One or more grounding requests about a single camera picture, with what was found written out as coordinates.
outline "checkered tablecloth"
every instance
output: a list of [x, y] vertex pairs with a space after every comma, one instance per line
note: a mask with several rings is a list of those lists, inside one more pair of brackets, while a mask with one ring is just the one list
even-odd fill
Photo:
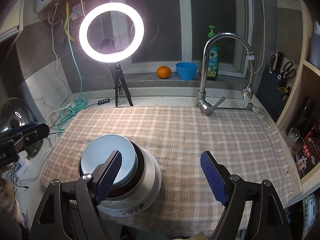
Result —
[[[120, 134], [151, 152], [162, 171], [155, 202], [127, 218], [104, 217], [144, 231], [192, 236], [215, 229], [224, 207], [217, 202], [200, 167], [210, 150], [231, 174], [261, 183], [269, 179], [285, 205], [293, 196], [289, 166], [274, 124], [244, 110], [216, 109], [204, 116], [194, 107], [117, 107], [83, 110], [70, 122], [44, 168], [41, 184], [77, 180], [85, 147], [104, 134]], [[246, 205], [240, 228], [250, 214]]]

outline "textured blue rubber pad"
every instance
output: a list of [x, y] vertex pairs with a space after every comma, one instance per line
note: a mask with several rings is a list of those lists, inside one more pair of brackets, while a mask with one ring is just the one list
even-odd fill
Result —
[[109, 191], [113, 185], [113, 182], [118, 175], [122, 164], [122, 155], [120, 152], [111, 161], [106, 172], [101, 176], [100, 181], [97, 183], [97, 196], [95, 198], [96, 204], [100, 204], [101, 201], [108, 197]]
[[201, 154], [200, 165], [215, 199], [225, 206], [228, 202], [228, 197], [225, 194], [225, 184], [205, 152]]

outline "light blue plate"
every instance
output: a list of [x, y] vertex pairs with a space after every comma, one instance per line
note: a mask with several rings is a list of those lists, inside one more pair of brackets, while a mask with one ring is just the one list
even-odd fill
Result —
[[122, 154], [122, 165], [113, 187], [127, 182], [136, 166], [136, 152], [127, 138], [117, 134], [103, 135], [89, 143], [81, 157], [82, 172], [93, 173], [99, 164], [105, 163], [113, 150]]

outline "window pane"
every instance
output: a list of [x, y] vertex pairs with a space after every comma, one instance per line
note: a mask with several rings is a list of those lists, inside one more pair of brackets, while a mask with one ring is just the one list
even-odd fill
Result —
[[[126, 0], [143, 18], [145, 35], [132, 62], [180, 61], [181, 23], [179, 0]], [[134, 27], [128, 19], [129, 38]]]
[[[202, 60], [203, 42], [207, 41], [209, 25], [215, 33], [236, 32], [236, 0], [191, 0], [192, 59]], [[220, 62], [233, 63], [235, 40], [222, 39]]]

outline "chrome faucet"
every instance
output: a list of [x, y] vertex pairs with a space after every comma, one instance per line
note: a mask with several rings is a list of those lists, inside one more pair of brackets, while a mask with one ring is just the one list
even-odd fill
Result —
[[250, 45], [238, 34], [235, 33], [218, 33], [210, 38], [207, 44], [204, 47], [203, 59], [202, 59], [202, 68], [201, 68], [201, 80], [200, 80], [200, 88], [197, 94], [197, 107], [199, 107], [205, 115], [210, 115], [212, 112], [220, 105], [226, 98], [223, 96], [215, 103], [213, 106], [210, 105], [207, 101], [205, 101], [205, 83], [207, 81], [207, 72], [209, 65], [209, 54], [210, 49], [213, 43], [222, 39], [222, 38], [232, 38], [236, 41], [239, 41], [245, 48], [249, 68], [251, 70], [249, 83], [243, 88], [241, 92], [242, 99], [246, 101], [251, 101], [253, 96], [253, 88], [252, 88], [252, 79], [253, 79], [253, 66], [254, 66], [254, 52], [252, 51]]

